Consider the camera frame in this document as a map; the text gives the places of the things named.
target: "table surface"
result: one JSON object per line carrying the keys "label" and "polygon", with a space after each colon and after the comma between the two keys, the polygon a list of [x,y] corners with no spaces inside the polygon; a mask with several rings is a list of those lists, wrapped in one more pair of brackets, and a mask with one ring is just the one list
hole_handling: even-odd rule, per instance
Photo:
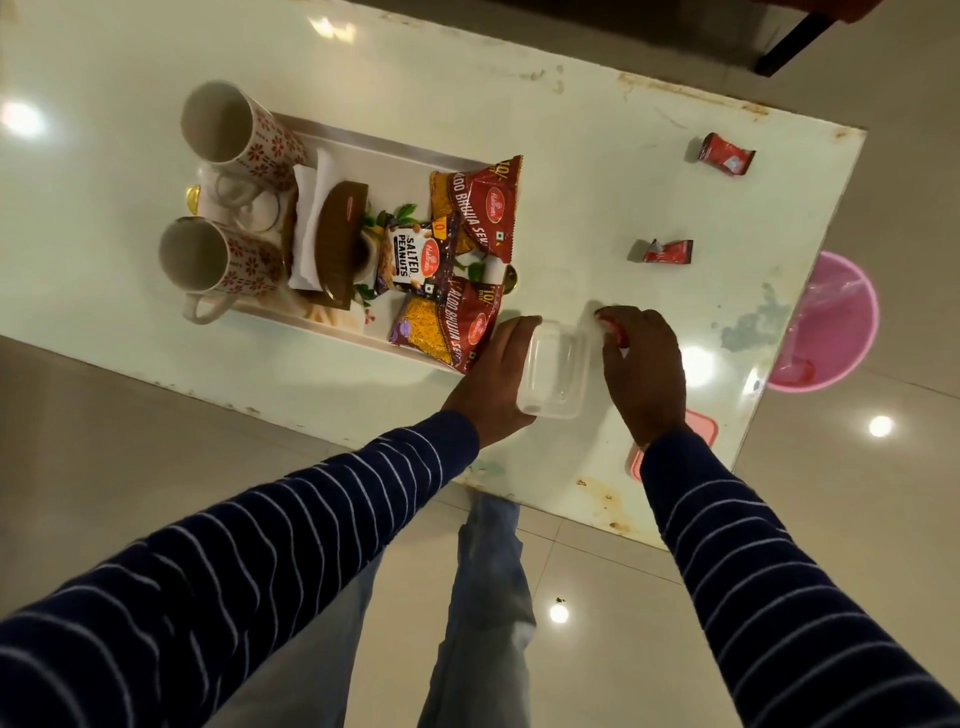
{"label": "table surface", "polygon": [[[865,138],[344,2],[34,0],[3,23],[4,118],[31,105],[43,129],[0,136],[0,333],[351,447],[429,415],[456,376],[240,313],[180,317],[156,243],[196,168],[179,134],[194,85],[456,157],[525,155],[504,308],[659,309],[728,466]],[[758,150],[746,177],[689,160],[708,132]],[[628,261],[655,237],[695,239],[692,265]],[[461,480],[660,545],[631,444],[595,361],[578,419],[541,418]]]}

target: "navy striped shirt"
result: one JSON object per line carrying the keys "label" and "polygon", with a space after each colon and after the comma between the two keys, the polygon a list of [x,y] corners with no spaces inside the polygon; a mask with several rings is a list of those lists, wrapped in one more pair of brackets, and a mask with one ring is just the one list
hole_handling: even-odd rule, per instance
{"label": "navy striped shirt", "polygon": [[[0,622],[0,720],[202,725],[477,451],[469,421],[441,412],[131,544]],[[699,438],[661,438],[642,467],[745,724],[960,725]]]}

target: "hand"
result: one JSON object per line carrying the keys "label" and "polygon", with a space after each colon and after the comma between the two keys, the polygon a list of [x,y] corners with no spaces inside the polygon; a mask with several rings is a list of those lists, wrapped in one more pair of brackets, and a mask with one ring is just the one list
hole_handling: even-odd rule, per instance
{"label": "hand", "polygon": [[540,316],[521,316],[502,324],[493,333],[487,350],[477,359],[441,409],[459,412],[476,427],[485,448],[530,425],[536,417],[516,408],[516,390],[523,362]]}
{"label": "hand", "polygon": [[641,448],[661,435],[686,427],[686,377],[677,335],[657,311],[635,306],[599,308],[596,317],[620,327],[630,349],[624,356],[617,336],[604,336],[603,369],[613,404]]}

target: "napkin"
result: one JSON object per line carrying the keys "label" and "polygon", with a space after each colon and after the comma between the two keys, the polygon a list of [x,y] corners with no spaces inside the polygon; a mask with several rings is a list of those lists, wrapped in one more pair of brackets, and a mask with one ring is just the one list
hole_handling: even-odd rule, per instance
{"label": "napkin", "polygon": [[317,168],[294,166],[297,178],[297,224],[294,227],[293,265],[290,287],[324,292],[317,275],[317,223],[330,190],[344,180],[326,149],[317,150]]}

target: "leg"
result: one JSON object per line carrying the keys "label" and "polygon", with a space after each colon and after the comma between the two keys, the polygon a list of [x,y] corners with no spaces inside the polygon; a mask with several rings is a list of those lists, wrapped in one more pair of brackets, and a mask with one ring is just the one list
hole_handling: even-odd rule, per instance
{"label": "leg", "polygon": [[831,25],[833,25],[832,18],[821,12],[812,12],[801,20],[797,27],[790,31],[769,53],[756,62],[754,72],[768,78],[773,76]]}
{"label": "leg", "polygon": [[377,556],[207,723],[208,728],[342,728]]}
{"label": "leg", "polygon": [[460,529],[446,635],[419,728],[527,728],[523,650],[537,624],[516,537],[519,506],[476,494]]}

